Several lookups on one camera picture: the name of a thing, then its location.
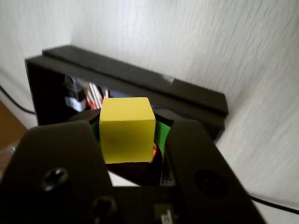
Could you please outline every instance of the yellow cube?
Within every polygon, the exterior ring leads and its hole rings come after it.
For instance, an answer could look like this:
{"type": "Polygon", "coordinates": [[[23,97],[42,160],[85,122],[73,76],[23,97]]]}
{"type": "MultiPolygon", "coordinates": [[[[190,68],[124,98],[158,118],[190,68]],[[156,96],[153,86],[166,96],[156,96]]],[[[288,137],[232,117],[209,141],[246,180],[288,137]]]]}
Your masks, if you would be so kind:
{"type": "Polygon", "coordinates": [[[151,161],[155,125],[148,98],[104,99],[100,142],[105,163],[151,161]]]}

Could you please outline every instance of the cable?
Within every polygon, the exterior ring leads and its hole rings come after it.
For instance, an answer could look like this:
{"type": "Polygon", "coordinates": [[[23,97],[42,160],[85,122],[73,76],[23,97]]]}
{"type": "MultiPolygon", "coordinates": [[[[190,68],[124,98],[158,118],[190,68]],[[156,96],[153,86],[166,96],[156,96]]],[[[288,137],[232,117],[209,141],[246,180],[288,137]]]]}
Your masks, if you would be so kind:
{"type": "Polygon", "coordinates": [[[3,92],[3,94],[14,104],[16,105],[19,109],[21,109],[22,111],[26,112],[26,113],[29,113],[29,114],[33,114],[35,115],[36,113],[34,111],[30,111],[30,110],[27,110],[25,109],[24,107],[22,107],[21,105],[19,105],[3,88],[2,86],[0,85],[0,90],[1,92],[3,92]]]}
{"type": "Polygon", "coordinates": [[[288,211],[288,212],[291,212],[291,213],[294,213],[294,214],[299,215],[299,211],[296,210],[296,209],[291,209],[291,208],[288,208],[288,207],[285,207],[285,206],[282,206],[282,205],[273,204],[273,203],[271,203],[271,202],[267,202],[267,201],[264,201],[264,200],[262,200],[262,199],[253,197],[253,196],[251,196],[251,195],[249,195],[249,197],[250,197],[250,199],[251,199],[252,201],[255,201],[255,202],[258,202],[258,203],[261,203],[261,204],[264,204],[264,205],[267,205],[267,206],[276,208],[276,209],[280,209],[280,210],[283,210],[283,211],[288,211]]]}

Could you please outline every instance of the green object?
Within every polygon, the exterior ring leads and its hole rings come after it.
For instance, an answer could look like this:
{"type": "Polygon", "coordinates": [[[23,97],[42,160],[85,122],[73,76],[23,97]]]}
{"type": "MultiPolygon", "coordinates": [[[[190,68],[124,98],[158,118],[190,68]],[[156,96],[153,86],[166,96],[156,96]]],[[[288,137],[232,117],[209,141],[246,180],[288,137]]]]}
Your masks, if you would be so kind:
{"type": "Polygon", "coordinates": [[[93,130],[94,136],[97,139],[97,142],[100,142],[100,131],[99,131],[99,120],[96,120],[92,124],[90,124],[90,127],[93,130]]]}
{"type": "Polygon", "coordinates": [[[161,150],[162,155],[164,155],[164,145],[169,130],[170,130],[169,126],[156,120],[155,143],[158,145],[159,149],[161,150]]]}

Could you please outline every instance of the textured wall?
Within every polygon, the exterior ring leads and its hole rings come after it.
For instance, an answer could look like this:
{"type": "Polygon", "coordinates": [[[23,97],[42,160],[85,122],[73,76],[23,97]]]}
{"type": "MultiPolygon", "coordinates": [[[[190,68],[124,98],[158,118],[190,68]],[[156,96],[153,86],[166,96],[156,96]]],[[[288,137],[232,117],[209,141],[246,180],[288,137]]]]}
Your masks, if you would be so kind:
{"type": "MultiPolygon", "coordinates": [[[[0,18],[0,81],[27,107],[23,58],[68,42],[221,91],[220,151],[248,191],[299,209],[297,0],[12,0],[0,18]]],[[[258,207],[269,223],[299,223],[258,207]]]]}
{"type": "MultiPolygon", "coordinates": [[[[70,42],[67,3],[0,0],[0,84],[27,109],[33,110],[33,104],[24,59],[70,42]]],[[[36,126],[34,116],[20,111],[1,92],[0,100],[25,127],[36,126]]]]}

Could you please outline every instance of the label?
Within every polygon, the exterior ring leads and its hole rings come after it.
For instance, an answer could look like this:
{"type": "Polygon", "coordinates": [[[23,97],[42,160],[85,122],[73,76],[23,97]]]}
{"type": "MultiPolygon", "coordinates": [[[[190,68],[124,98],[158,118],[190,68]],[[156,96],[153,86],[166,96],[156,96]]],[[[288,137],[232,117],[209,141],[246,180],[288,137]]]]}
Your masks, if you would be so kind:
{"type": "Polygon", "coordinates": [[[74,97],[65,97],[64,100],[65,100],[65,104],[68,107],[71,107],[78,112],[81,112],[86,109],[86,99],[79,102],[74,97]]]}

